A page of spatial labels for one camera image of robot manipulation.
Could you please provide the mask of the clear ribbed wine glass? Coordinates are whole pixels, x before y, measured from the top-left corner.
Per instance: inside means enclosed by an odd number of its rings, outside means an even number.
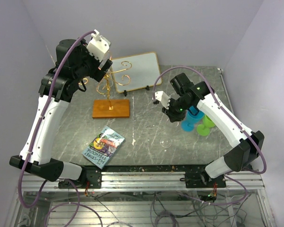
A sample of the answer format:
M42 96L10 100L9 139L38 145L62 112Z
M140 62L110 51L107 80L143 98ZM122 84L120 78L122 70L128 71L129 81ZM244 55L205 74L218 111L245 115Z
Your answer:
M108 61L110 61L111 59L112 59L112 54L110 53L110 51L107 51L104 55L102 62L99 65L98 69L102 70L104 68L104 65L106 63L108 63Z

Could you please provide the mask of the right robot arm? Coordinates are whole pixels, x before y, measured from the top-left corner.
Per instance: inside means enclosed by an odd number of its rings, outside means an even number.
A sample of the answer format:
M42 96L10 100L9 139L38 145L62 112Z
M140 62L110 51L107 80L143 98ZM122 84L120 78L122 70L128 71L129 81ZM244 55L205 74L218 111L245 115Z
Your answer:
M239 121L205 81L195 84L186 74L181 73L170 83L178 99L169 97L164 91L154 93L154 99L162 104L162 112L169 120L184 120L189 108L193 107L212 121L231 146L230 151L205 166L204 172L199 175L202 186L210 187L220 175L231 171L240 172L260 156L264 134Z

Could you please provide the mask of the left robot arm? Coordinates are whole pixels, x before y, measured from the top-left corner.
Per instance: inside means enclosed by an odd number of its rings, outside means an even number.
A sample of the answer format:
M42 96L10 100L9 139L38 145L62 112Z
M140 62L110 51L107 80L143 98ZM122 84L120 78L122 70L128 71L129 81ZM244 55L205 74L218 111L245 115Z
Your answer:
M105 38L65 39L56 47L57 62L43 77L39 88L38 108L24 148L12 156L9 164L32 175L54 182L70 179L77 188L87 183L80 165L52 158L52 147L60 120L68 108L79 83L85 77L100 82L112 61L106 58L111 43Z

